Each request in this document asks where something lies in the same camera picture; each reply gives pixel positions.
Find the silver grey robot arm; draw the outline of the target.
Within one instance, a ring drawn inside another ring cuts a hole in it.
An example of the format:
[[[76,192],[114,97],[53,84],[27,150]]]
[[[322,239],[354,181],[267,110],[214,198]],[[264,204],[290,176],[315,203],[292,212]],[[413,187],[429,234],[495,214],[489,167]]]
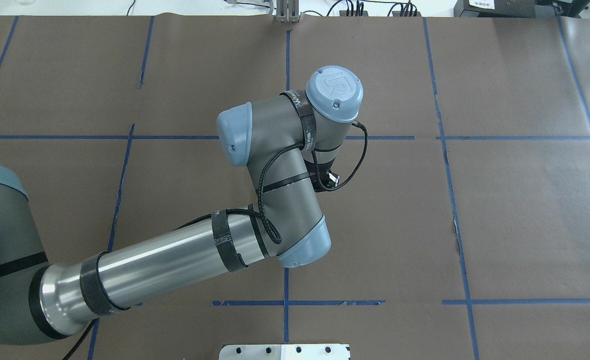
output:
[[[325,256],[331,237],[317,193],[346,185],[331,167],[349,129],[362,127],[364,95],[353,71],[327,65],[302,90],[221,112],[222,151],[247,169],[254,202],[206,214],[172,203],[163,214],[184,224],[78,263],[48,259],[20,178],[0,166],[0,344],[63,340],[101,317],[264,259],[296,268]]]

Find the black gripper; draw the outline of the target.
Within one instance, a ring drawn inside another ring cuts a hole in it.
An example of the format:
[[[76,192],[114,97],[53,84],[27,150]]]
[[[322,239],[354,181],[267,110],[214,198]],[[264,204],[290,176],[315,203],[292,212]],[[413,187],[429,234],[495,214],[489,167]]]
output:
[[[314,192],[322,193],[338,189],[340,176],[331,167],[337,157],[339,148],[315,149],[310,152],[309,179]]]

